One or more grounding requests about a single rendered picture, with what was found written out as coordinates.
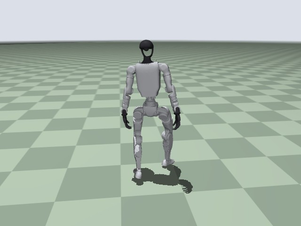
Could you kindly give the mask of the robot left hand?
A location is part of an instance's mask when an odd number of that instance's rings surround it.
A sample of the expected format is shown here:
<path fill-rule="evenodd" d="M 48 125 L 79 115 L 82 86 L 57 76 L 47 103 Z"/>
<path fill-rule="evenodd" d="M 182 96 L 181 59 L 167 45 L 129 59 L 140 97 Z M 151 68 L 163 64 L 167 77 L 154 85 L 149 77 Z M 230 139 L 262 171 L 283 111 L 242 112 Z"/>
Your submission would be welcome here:
<path fill-rule="evenodd" d="M 121 115 L 123 116 L 123 121 L 124 121 L 124 123 L 125 123 L 126 128 L 131 129 L 131 127 L 128 126 L 128 124 L 127 124 L 127 123 L 129 123 L 129 122 L 127 121 L 127 117 L 126 117 L 127 113 L 126 113 L 126 110 L 125 110 L 125 109 L 122 110 L 122 114 L 121 114 Z"/>

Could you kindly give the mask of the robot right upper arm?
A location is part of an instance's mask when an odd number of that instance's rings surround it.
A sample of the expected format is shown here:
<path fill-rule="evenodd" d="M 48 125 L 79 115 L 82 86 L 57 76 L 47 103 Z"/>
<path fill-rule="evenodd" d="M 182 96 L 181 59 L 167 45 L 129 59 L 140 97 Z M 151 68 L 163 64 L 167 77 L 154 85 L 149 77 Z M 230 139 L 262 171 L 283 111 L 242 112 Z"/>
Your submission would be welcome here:
<path fill-rule="evenodd" d="M 163 78 L 164 78 L 164 82 L 166 84 L 165 90 L 167 93 L 172 93 L 172 78 L 171 78 L 171 73 L 170 73 L 170 69 L 169 66 L 167 64 L 164 63 L 158 63 L 159 65 L 159 70 L 161 72 L 163 72 Z"/>

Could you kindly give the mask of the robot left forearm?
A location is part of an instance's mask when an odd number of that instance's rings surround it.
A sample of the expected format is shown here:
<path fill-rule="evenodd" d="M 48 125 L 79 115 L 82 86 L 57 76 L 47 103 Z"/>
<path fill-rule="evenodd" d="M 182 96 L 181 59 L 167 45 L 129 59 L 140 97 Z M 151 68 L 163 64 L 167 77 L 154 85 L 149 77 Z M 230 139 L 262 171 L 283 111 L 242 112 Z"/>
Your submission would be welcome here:
<path fill-rule="evenodd" d="M 124 94 L 123 94 L 123 102 L 122 102 L 122 109 L 121 109 L 121 113 L 122 110 L 125 109 L 126 113 L 127 113 L 127 109 L 129 106 L 129 100 L 130 100 L 130 96 L 126 95 L 126 87 L 124 88 Z"/>

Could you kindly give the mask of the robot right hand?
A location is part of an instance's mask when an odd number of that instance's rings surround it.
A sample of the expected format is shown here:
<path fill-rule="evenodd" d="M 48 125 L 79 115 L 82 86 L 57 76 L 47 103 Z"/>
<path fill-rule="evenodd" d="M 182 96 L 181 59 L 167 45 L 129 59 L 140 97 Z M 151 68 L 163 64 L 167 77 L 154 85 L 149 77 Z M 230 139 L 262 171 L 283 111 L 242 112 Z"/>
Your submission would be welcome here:
<path fill-rule="evenodd" d="M 176 126 L 175 126 L 175 128 L 173 130 L 176 130 L 176 129 L 179 128 L 179 126 L 180 126 L 180 120 L 181 120 L 181 118 L 180 118 L 180 108 L 176 107 L 175 110 L 176 110 L 176 112 L 174 113 L 175 114 L 175 122 L 174 122 L 173 126 L 175 124 L 176 124 Z"/>

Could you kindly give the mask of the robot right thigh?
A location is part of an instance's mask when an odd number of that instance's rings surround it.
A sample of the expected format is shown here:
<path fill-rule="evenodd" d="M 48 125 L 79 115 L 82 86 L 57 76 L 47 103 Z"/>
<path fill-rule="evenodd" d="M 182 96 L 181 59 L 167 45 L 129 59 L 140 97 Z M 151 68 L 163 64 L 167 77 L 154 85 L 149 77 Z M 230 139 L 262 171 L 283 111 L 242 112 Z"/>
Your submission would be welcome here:
<path fill-rule="evenodd" d="M 166 106 L 158 107 L 157 115 L 162 120 L 165 131 L 162 133 L 162 138 L 167 141 L 167 135 L 173 133 L 173 118 Z"/>

